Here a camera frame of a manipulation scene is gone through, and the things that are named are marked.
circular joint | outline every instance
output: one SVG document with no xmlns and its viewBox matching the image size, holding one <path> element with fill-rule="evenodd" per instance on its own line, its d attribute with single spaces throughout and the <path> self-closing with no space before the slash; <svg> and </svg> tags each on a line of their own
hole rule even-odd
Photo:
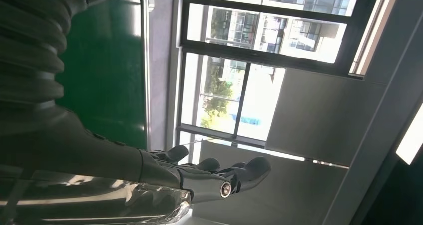
<svg viewBox="0 0 423 225">
<path fill-rule="evenodd" d="M 232 191 L 232 185 L 230 182 L 226 181 L 222 184 L 222 187 L 220 188 L 220 195 L 222 198 L 227 198 L 230 195 L 230 192 Z"/>
</svg>

green wall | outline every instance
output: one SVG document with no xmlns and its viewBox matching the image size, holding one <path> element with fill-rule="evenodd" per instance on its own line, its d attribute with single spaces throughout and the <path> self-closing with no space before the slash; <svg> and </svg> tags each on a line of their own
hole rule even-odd
<svg viewBox="0 0 423 225">
<path fill-rule="evenodd" d="M 57 76 L 64 97 L 84 126 L 109 140 L 146 148 L 141 5 L 109 0 L 77 15 Z"/>
</svg>

black window frame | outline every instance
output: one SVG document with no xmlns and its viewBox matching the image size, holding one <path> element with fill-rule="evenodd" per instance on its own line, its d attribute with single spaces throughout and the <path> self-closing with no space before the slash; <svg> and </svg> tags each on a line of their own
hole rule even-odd
<svg viewBox="0 0 423 225">
<path fill-rule="evenodd" d="M 326 13 L 318 13 L 304 10 L 294 10 L 287 8 L 271 7 L 266 5 L 248 4 L 241 2 L 233 2 L 226 0 L 183 0 L 182 1 L 182 19 L 181 19 L 181 37 L 180 46 L 182 48 L 182 60 L 180 70 L 180 87 L 178 95 L 178 111 L 177 111 L 177 127 L 176 127 L 176 144 L 179 144 L 180 132 L 188 132 L 191 134 L 200 134 L 212 138 L 222 139 L 231 141 L 232 144 L 245 144 L 264 148 L 265 141 L 248 138 L 245 136 L 239 136 L 237 134 L 239 124 L 241 121 L 241 113 L 243 107 L 243 100 L 245 96 L 246 86 L 248 84 L 249 70 L 251 64 L 259 64 L 264 66 L 271 66 L 275 68 L 294 68 L 301 69 L 311 72 L 335 75 L 340 77 L 348 77 L 353 79 L 362 79 L 349 74 L 351 66 L 353 64 L 354 56 L 359 47 L 361 38 L 364 34 L 368 20 L 372 13 L 373 7 L 376 0 L 357 0 L 353 13 L 351 16 L 342 16 Z M 252 49 L 246 49 L 241 46 L 227 46 L 225 43 L 207 43 L 188 40 L 188 18 L 190 5 L 197 4 L 203 5 L 203 19 L 207 14 L 208 6 L 227 8 L 232 10 L 251 11 L 265 14 L 272 14 L 274 16 L 291 16 L 303 19 L 304 21 L 325 21 L 332 23 L 343 23 L 346 24 L 345 33 L 341 42 L 341 46 L 338 51 L 338 55 L 334 63 L 326 63 L 305 58 L 296 58 L 278 53 L 270 53 L 263 51 L 256 51 Z M 202 36 L 205 37 L 205 28 L 201 29 Z M 185 76 L 185 62 L 187 53 L 193 53 L 199 55 L 199 60 L 203 59 L 204 56 L 211 56 L 223 59 L 231 59 L 246 63 L 246 71 L 244 75 L 243 88 L 241 97 L 239 100 L 238 114 L 235 122 L 234 133 L 226 133 L 216 131 L 208 128 L 202 128 L 192 124 L 185 124 L 181 122 L 182 116 L 182 100 L 184 93 L 184 76 Z"/>
<path fill-rule="evenodd" d="M 207 53 L 211 54 L 213 57 L 232 58 L 255 64 L 295 68 L 311 72 L 357 78 L 350 75 L 349 71 L 375 3 L 376 0 L 357 0 L 352 15 L 342 16 L 227 0 L 183 0 L 180 46 L 183 51 L 196 54 Z M 347 27 L 345 29 L 335 62 L 326 63 L 306 58 L 294 58 L 287 55 L 271 54 L 263 51 L 188 40 L 187 34 L 190 4 L 203 5 L 205 8 L 208 6 L 214 6 L 227 9 L 292 16 L 308 20 L 343 23 L 346 24 Z"/>
</svg>

shiny metal surface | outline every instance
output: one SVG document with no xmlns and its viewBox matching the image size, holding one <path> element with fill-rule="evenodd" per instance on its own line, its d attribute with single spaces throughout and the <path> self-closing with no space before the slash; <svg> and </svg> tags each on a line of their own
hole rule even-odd
<svg viewBox="0 0 423 225">
<path fill-rule="evenodd" d="M 222 196 L 222 198 L 229 197 L 231 192 L 232 192 L 232 186 L 230 185 L 230 182 L 224 182 L 222 184 L 222 188 L 220 189 L 220 195 Z"/>
<path fill-rule="evenodd" d="M 11 169 L 19 170 L 0 168 L 0 215 L 18 225 L 176 222 L 191 200 L 178 189 L 51 171 L 13 179 Z"/>
</svg>

robotic hand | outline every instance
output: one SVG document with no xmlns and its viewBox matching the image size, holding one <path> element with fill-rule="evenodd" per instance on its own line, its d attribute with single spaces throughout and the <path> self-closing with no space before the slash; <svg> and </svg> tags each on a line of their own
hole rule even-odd
<svg viewBox="0 0 423 225">
<path fill-rule="evenodd" d="M 257 186 L 270 172 L 271 166 L 264 157 L 248 163 L 236 163 L 219 170 L 219 161 L 208 158 L 198 165 L 175 163 L 188 154 L 184 146 L 176 146 L 168 152 L 154 151 L 152 157 L 163 169 L 179 177 L 181 189 L 191 193 L 192 203 L 220 200 Z"/>
</svg>

